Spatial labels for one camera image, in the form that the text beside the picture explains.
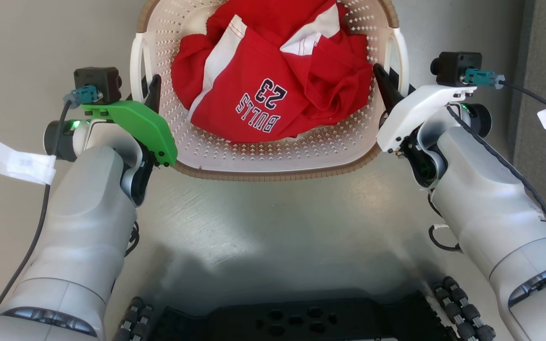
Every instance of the green plastic mount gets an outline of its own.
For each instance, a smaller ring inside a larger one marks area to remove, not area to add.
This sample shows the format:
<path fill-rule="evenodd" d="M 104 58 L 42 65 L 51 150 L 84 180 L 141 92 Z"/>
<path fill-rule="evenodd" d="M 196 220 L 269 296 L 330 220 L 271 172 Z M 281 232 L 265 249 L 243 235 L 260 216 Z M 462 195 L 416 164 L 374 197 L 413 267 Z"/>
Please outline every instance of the green plastic mount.
<path fill-rule="evenodd" d="M 178 149 L 165 119 L 148 106 L 136 101 L 107 105 L 82 104 L 90 118 L 110 119 L 155 153 L 157 162 L 173 165 Z"/>

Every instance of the perforated basket wall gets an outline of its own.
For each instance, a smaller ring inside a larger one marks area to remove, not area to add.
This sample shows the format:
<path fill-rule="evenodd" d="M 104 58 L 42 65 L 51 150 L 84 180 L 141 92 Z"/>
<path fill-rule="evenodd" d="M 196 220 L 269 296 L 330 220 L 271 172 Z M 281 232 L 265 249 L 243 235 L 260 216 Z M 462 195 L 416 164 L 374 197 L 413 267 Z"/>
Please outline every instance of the perforated basket wall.
<path fill-rule="evenodd" d="M 148 0 L 139 17 L 135 52 L 144 53 L 147 76 L 162 78 L 160 115 L 178 147 L 176 170 L 202 179 L 279 181 L 340 175 L 359 169 L 381 151 L 376 134 L 382 100 L 375 79 L 369 103 L 336 126 L 321 127 L 296 139 L 257 144 L 229 144 L 189 123 L 171 81 L 171 62 L 182 37 L 205 31 L 205 21 L 225 0 Z M 397 46 L 401 79 L 407 87 L 405 43 L 390 0 L 342 0 L 349 10 L 346 21 L 354 33 L 368 36 L 368 60 L 388 66 L 390 42 Z M 132 58 L 134 99 L 140 95 L 140 58 Z"/>

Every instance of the shiny floor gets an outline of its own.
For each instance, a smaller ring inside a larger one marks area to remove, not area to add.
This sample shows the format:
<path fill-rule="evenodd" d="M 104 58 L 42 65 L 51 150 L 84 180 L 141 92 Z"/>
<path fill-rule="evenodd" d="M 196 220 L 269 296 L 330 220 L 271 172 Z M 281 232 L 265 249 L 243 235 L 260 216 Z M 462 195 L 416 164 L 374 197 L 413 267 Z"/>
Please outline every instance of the shiny floor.
<path fill-rule="evenodd" d="M 444 50 L 482 52 L 484 68 L 510 78 L 521 0 L 393 2 L 414 86 L 434 82 L 429 64 Z M 43 129 L 57 118 L 78 67 L 114 65 L 127 80 L 141 6 L 139 0 L 0 0 L 0 140 L 40 153 Z M 488 89 L 473 98 L 492 112 L 488 140 L 504 154 L 509 98 Z M 57 167 L 60 177 L 68 164 Z M 0 290 L 32 238 L 42 190 L 0 177 Z M 405 160 L 380 155 L 348 175 L 285 183 L 206 181 L 160 169 L 138 213 L 141 241 L 113 291 L 109 337 L 136 295 L 156 308 L 205 314 L 221 305 L 342 296 L 390 302 L 450 275 L 497 339 L 511 340 L 477 268 L 429 241 L 427 228 L 442 221 Z M 449 231 L 440 240 L 455 242 Z"/>

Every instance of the brown basket rim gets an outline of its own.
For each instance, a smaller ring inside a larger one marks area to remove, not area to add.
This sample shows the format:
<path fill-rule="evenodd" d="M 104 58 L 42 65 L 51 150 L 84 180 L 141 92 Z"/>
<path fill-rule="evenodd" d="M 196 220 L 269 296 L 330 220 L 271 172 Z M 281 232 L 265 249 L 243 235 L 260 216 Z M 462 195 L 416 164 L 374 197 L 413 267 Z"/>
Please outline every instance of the brown basket rim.
<path fill-rule="evenodd" d="M 160 0 L 147 0 L 138 17 L 138 33 L 147 32 L 149 20 Z M 387 24 L 390 28 L 399 28 L 399 20 L 395 6 L 391 0 L 378 0 L 383 7 L 387 18 Z M 269 173 L 254 173 L 254 172 L 217 172 L 213 170 L 196 169 L 187 166 L 182 162 L 176 162 L 173 166 L 178 172 L 198 179 L 212 179 L 223 181 L 289 181 L 300 179 L 318 179 L 324 177 L 333 177 L 334 175 L 342 175 L 351 173 L 357 169 L 369 164 L 379 153 L 381 148 L 378 143 L 366 152 L 362 157 L 353 162 L 343 164 L 341 166 L 322 168 L 314 170 L 299 170 L 294 172 L 269 172 Z"/>

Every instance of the basket handle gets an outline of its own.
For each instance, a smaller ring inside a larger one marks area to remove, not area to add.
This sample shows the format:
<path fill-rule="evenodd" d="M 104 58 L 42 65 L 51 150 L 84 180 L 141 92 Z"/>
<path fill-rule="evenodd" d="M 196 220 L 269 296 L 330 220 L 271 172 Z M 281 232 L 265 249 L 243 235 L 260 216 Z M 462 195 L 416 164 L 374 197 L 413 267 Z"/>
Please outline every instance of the basket handle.
<path fill-rule="evenodd" d="M 132 54 L 130 55 L 130 88 L 132 99 L 144 103 L 143 96 L 143 60 L 145 61 L 145 76 L 147 85 L 153 82 L 153 60 L 150 51 L 151 42 L 154 41 L 153 33 L 137 33 L 132 43 Z"/>
<path fill-rule="evenodd" d="M 408 48 L 406 46 L 406 40 L 403 38 L 403 34 L 399 31 L 399 28 L 393 28 L 387 41 L 385 48 L 385 71 L 387 73 L 391 67 L 391 44 L 395 44 L 397 48 L 397 54 L 399 55 L 399 85 L 397 90 L 399 93 L 407 97 L 410 88 L 410 63 L 408 63 Z"/>

